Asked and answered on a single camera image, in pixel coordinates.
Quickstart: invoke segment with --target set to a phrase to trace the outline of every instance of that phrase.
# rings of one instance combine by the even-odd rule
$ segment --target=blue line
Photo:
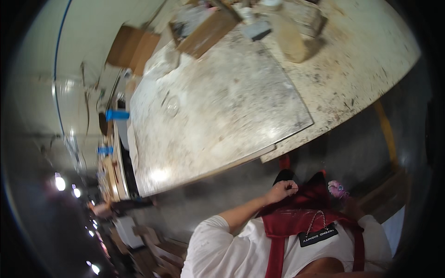
[[[59,115],[59,122],[60,122],[60,127],[62,128],[62,136],[63,137],[65,137],[65,131],[63,129],[62,118],[60,117],[59,100],[57,98],[57,86],[56,86],[56,79],[57,79],[57,55],[59,53],[59,43],[60,43],[60,36],[62,34],[63,24],[65,23],[66,14],[68,13],[68,9],[69,9],[69,7],[71,5],[71,1],[72,0],[68,1],[68,5],[66,6],[65,13],[63,14],[62,23],[60,24],[60,29],[59,29],[59,35],[57,36],[56,55],[54,57],[54,96],[55,96],[55,99],[56,99],[57,114]]]

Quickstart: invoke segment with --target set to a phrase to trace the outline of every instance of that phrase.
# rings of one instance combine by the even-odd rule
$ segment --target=concrete floor
[[[413,180],[412,200],[419,202],[425,197],[430,177],[424,144],[426,103],[430,98],[425,61],[420,60],[380,99],[392,127],[398,163]],[[366,189],[391,171],[388,147],[373,106],[291,151],[289,156],[300,182],[325,169],[328,180],[339,180],[348,189]],[[166,237],[188,242],[202,220],[266,193],[278,172],[278,159],[264,164],[251,161],[159,194],[157,207],[129,214],[137,223],[150,225]],[[414,223],[415,218],[405,225]]]

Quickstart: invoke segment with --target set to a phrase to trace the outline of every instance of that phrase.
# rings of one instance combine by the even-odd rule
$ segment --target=dusty white table surface
[[[165,61],[165,51],[174,52],[174,43],[150,63]],[[183,53],[177,68],[159,72],[155,66],[143,77],[129,104],[129,151],[141,196],[258,158],[313,123],[280,64],[240,26],[198,60]]]
[[[384,0],[321,0],[327,23],[301,64],[286,61],[273,33],[262,43],[284,68],[314,121],[276,143],[266,162],[296,149],[362,111],[414,66],[420,49],[400,15]]]

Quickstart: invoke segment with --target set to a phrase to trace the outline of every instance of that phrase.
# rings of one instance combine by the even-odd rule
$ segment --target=red apron
[[[263,218],[266,235],[272,239],[266,278],[281,278],[284,261],[284,240],[299,233],[321,230],[334,221],[349,228],[355,241],[352,271],[364,270],[363,228],[357,221],[341,212],[331,210],[323,173],[318,172],[307,184],[299,186],[293,196],[264,207],[258,216]]]

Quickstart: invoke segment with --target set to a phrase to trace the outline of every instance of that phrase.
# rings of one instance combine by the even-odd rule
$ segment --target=white long-sleeve shirt
[[[391,250],[383,227],[371,215],[363,216],[365,259],[390,262]],[[315,244],[301,247],[297,235],[285,241],[282,278],[296,276],[307,264],[319,258],[336,258],[345,272],[352,271],[354,237],[348,229],[334,222],[338,234]],[[221,216],[201,222],[193,232],[181,278],[265,277],[271,239],[266,236],[262,218],[250,220],[240,234],[229,233],[229,225]],[[380,271],[365,263],[365,271]]]

